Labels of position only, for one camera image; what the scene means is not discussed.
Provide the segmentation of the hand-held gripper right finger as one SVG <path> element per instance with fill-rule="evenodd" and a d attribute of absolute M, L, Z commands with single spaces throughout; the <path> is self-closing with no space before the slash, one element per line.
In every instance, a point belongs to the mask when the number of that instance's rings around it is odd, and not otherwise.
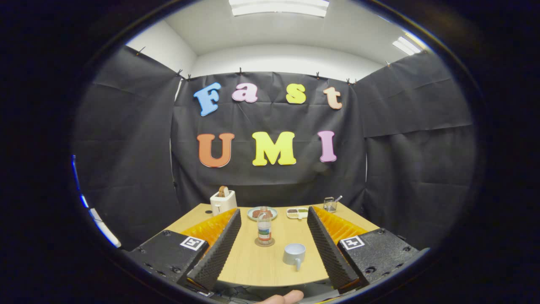
<path fill-rule="evenodd" d="M 318 206 L 308 208 L 307 225 L 328 279 L 340 294 L 382 283 L 429 251 L 388 229 L 366 229 Z"/>

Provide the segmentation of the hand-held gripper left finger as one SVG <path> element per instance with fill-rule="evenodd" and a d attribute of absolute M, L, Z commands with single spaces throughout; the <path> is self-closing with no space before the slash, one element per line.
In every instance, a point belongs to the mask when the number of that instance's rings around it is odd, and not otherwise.
<path fill-rule="evenodd" d="M 127 257 L 161 281 L 196 292 L 210 292 L 224 268 L 241 228 L 233 208 L 182 233 L 163 230 Z"/>

